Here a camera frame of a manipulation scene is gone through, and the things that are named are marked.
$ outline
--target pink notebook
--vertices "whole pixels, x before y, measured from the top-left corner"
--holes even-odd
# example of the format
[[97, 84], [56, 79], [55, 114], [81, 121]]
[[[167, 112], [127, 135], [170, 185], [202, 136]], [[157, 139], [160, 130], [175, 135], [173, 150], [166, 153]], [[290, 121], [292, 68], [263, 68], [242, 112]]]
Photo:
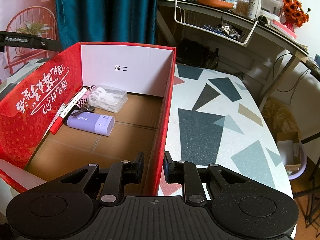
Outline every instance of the pink notebook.
[[276, 28], [281, 33], [283, 33], [285, 36], [287, 36], [291, 40], [294, 40], [297, 38], [297, 35], [294, 32], [292, 32], [286, 26], [284, 26], [283, 24], [281, 24], [280, 22], [278, 22], [276, 20], [270, 21], [270, 25], [272, 27]]

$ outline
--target artificial orange flowers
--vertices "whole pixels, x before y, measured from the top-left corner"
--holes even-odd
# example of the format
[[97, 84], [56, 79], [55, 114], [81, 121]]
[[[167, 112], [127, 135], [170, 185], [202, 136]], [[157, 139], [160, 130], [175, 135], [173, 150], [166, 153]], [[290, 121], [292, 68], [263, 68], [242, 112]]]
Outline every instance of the artificial orange flowers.
[[302, 10], [302, 3], [298, 0], [283, 0], [283, 11], [284, 16], [286, 17], [287, 21], [284, 25], [291, 26], [295, 24], [297, 27], [301, 27], [304, 23], [309, 21], [309, 14], [308, 12], [311, 11], [308, 8], [308, 12], [305, 14]]

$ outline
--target white bottle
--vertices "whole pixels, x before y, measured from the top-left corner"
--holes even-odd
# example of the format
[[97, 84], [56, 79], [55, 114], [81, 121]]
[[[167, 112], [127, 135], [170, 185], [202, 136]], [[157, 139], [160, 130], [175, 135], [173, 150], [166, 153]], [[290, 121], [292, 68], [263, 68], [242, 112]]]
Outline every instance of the white bottle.
[[252, 20], [256, 19], [260, 4], [261, 4], [261, 0], [249, 0], [249, 6], [247, 10], [248, 18]]

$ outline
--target red cardboard box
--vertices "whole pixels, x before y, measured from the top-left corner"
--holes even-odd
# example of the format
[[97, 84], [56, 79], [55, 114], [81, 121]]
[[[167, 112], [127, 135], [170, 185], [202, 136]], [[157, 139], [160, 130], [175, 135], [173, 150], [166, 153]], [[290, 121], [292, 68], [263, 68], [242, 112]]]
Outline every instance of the red cardboard box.
[[[167, 135], [175, 48], [119, 42], [77, 43], [22, 80], [0, 102], [0, 158], [50, 180], [87, 165], [101, 168], [145, 154], [143, 181], [127, 185], [127, 195], [158, 192]], [[112, 115], [109, 137], [63, 125], [45, 134], [62, 103], [82, 88], [108, 85], [128, 91], [128, 101]], [[18, 192], [26, 188], [0, 166], [0, 177]]]

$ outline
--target wooden floor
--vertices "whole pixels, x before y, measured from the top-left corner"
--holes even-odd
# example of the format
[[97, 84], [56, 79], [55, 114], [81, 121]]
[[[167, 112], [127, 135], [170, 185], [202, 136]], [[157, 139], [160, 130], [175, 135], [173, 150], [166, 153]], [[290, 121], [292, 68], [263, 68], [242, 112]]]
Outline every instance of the wooden floor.
[[[315, 167], [315, 164], [308, 158], [308, 164], [305, 172], [299, 178], [290, 181], [292, 192], [298, 192], [298, 191], [306, 190], [312, 187], [312, 184], [309, 181], [309, 177], [314, 167]], [[320, 170], [318, 170], [318, 172], [316, 173], [316, 185], [320, 185]], [[320, 236], [316, 238], [317, 232], [320, 233], [320, 228], [318, 228], [317, 225], [311, 225], [308, 228], [306, 228], [305, 214], [307, 210], [308, 196], [297, 198], [295, 199], [295, 201], [299, 206], [300, 214], [299, 214], [299, 220], [297, 223], [297, 233], [294, 239], [295, 240], [315, 240], [315, 239], [319, 240]]]

